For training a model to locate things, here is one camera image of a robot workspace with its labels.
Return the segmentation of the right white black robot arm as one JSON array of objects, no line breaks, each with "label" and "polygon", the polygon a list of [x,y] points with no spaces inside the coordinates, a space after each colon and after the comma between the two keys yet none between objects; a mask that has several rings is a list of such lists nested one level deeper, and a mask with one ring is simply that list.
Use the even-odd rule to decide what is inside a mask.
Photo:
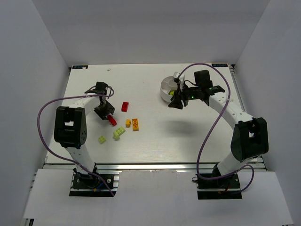
[{"label": "right white black robot arm", "polygon": [[194,72],[195,83],[192,87],[185,84],[185,77],[173,75],[177,85],[170,108],[183,109],[190,100],[201,100],[214,109],[218,118],[223,118],[233,130],[230,153],[215,165],[209,180],[227,178],[240,171],[250,160],[269,150],[268,126],[262,118],[255,118],[230,101],[225,90],[213,85],[208,70]]}]

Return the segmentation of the orange yellow lego brick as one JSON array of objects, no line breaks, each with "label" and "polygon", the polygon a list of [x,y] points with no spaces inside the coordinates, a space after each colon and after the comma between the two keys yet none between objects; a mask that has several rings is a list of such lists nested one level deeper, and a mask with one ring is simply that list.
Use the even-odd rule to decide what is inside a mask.
[{"label": "orange yellow lego brick", "polygon": [[139,130],[139,123],[137,118],[132,119],[132,128],[133,131],[138,131]]}]

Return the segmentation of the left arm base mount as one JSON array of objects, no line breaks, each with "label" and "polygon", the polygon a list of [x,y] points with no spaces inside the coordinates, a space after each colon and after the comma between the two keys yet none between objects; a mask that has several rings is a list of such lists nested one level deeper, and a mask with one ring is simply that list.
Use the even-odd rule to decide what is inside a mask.
[{"label": "left arm base mount", "polygon": [[[116,194],[119,182],[117,174],[100,174],[105,180],[113,194]],[[83,178],[79,174],[74,174],[69,196],[73,197],[112,197],[103,181],[95,176]]]}]

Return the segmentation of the small orange lego brick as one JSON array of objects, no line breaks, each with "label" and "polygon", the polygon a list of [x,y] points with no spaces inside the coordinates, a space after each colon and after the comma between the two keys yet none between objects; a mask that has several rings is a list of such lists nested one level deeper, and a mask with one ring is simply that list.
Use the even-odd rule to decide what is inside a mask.
[{"label": "small orange lego brick", "polygon": [[126,119],[126,127],[129,128],[131,126],[131,120]]}]

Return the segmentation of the pale green lego brick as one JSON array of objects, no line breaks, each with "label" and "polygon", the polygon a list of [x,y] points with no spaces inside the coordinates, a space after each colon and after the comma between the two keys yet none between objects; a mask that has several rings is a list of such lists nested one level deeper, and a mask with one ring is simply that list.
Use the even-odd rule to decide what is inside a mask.
[{"label": "pale green lego brick", "polygon": [[114,132],[113,132],[113,138],[115,140],[119,140],[120,139],[120,136],[125,133],[125,129],[123,127],[119,127],[117,128]]}]

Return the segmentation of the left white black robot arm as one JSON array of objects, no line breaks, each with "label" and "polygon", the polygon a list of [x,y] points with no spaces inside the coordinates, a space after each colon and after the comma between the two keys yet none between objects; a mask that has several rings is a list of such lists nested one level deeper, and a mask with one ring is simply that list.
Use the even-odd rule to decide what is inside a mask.
[{"label": "left white black robot arm", "polygon": [[86,116],[95,112],[102,120],[108,120],[115,108],[107,101],[110,86],[97,82],[96,86],[85,92],[86,97],[70,106],[60,106],[56,110],[54,139],[70,154],[76,162],[75,174],[79,182],[89,188],[96,188],[101,180],[96,176],[97,167],[85,145],[87,139]]}]

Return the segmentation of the small red lego piece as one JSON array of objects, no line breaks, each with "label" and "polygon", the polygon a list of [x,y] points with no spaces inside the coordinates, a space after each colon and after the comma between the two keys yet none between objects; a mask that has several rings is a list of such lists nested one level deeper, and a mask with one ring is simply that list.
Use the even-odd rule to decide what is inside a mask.
[{"label": "small red lego piece", "polygon": [[113,118],[112,115],[108,115],[108,116],[107,116],[107,119],[108,119],[109,123],[110,123],[112,126],[116,126],[116,125],[117,125],[117,122],[116,122],[116,120]]}]

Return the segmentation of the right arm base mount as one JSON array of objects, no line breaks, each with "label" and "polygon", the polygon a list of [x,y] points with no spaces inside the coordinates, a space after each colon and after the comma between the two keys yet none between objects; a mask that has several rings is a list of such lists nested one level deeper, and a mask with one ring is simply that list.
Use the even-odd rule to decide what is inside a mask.
[{"label": "right arm base mount", "polygon": [[238,200],[242,199],[238,175],[217,180],[203,180],[199,176],[192,178],[197,184],[199,200]]}]

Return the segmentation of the red lego brick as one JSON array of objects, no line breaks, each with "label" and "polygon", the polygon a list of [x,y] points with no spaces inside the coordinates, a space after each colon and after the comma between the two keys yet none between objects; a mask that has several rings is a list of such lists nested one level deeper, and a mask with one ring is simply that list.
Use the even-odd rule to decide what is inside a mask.
[{"label": "red lego brick", "polygon": [[129,103],[128,102],[123,102],[122,103],[122,107],[121,107],[121,111],[122,112],[127,112],[128,111],[128,107],[129,107]]}]

